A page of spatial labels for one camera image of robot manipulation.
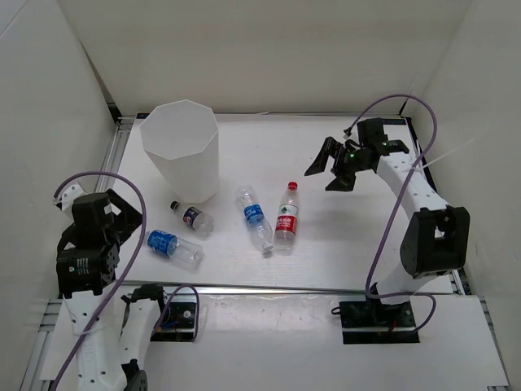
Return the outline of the red label plastic bottle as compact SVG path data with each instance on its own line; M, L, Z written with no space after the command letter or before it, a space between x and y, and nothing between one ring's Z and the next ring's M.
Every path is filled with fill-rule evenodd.
M274 242L282 251L290 253L296 243L296 231L300 213L297 182L289 182L278 206Z

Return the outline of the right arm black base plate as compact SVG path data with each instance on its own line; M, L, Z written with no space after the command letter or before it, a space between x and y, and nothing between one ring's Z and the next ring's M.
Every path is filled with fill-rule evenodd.
M419 342L409 301L384 305L372 299L341 301L331 310L340 316L345 345L394 345Z

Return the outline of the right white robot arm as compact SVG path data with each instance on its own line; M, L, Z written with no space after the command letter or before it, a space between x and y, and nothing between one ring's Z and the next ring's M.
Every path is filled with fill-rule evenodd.
M325 171L331 160L335 178L327 191L352 191L356 175L372 170L390 187L399 208L409 219L400 246L400 264L384 279L370 285L366 317L374 325L391 320L395 306L408 300L433 279L462 268L470 228L470 214L453 207L430 186L414 167L414 156L405 143L391 140L384 121L372 118L357 124L358 140L343 143L325 139L306 175Z

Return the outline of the Aquafina blue label bottle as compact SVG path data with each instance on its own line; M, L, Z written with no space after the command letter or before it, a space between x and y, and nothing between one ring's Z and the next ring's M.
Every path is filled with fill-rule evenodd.
M247 185L236 190L235 199L243 213L252 245L263 256L268 257L274 248L274 232L264 214L259 197L254 189Z

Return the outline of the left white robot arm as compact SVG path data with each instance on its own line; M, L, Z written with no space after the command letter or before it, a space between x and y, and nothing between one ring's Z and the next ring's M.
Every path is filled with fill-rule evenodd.
M144 358L153 326L168 322L164 289L145 284L119 294L120 247L141 226L142 215L113 190L83 194L69 187L72 225L57 246L59 293L77 347L79 390L146 390Z

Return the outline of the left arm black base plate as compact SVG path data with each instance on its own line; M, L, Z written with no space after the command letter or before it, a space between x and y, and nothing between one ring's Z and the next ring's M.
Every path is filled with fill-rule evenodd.
M199 302L194 294L174 298L169 304L169 310L159 330L151 336L151 341L194 342L198 311Z

